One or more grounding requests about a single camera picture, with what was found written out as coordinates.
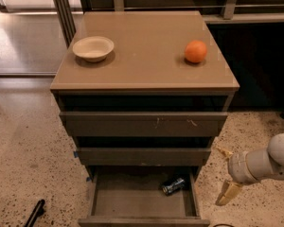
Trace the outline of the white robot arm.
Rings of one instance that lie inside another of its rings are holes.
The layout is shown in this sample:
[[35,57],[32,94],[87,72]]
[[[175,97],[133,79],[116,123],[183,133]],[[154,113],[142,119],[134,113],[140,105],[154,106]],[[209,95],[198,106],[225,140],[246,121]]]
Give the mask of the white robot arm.
[[231,180],[225,180],[216,200],[224,206],[233,200],[245,185],[273,179],[284,181],[284,133],[271,138],[266,148],[251,151],[231,152],[217,147],[227,161]]

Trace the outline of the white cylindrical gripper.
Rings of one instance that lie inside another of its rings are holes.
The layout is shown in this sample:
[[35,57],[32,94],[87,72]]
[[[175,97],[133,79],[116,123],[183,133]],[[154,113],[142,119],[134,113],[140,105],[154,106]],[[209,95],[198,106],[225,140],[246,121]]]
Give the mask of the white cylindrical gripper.
[[233,200],[242,190],[242,184],[252,184],[253,176],[250,173],[247,163],[247,152],[234,153],[230,150],[217,147],[221,153],[228,160],[228,173],[233,181],[225,180],[222,185],[222,191],[219,194],[216,204],[224,206]]

